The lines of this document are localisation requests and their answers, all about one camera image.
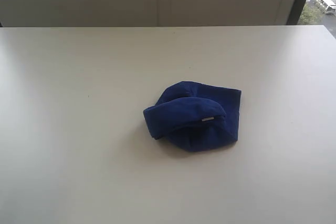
blue microfiber cloth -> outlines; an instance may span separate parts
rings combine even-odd
[[[211,150],[238,140],[240,95],[236,89],[181,81],[143,115],[153,138],[167,137],[189,152]]]

blue cloth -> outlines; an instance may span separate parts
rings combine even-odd
[[[143,114],[153,138],[166,137],[189,152],[206,151],[238,140],[240,95],[236,89],[181,81]]]

small label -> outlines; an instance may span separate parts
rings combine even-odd
[[[213,119],[215,119],[213,116],[211,118],[204,118],[204,119],[202,119],[202,122],[213,120]]]

white table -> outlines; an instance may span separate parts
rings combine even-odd
[[[143,109],[243,91],[239,140],[189,154]],[[336,40],[322,26],[0,30],[1,224],[335,224]]]

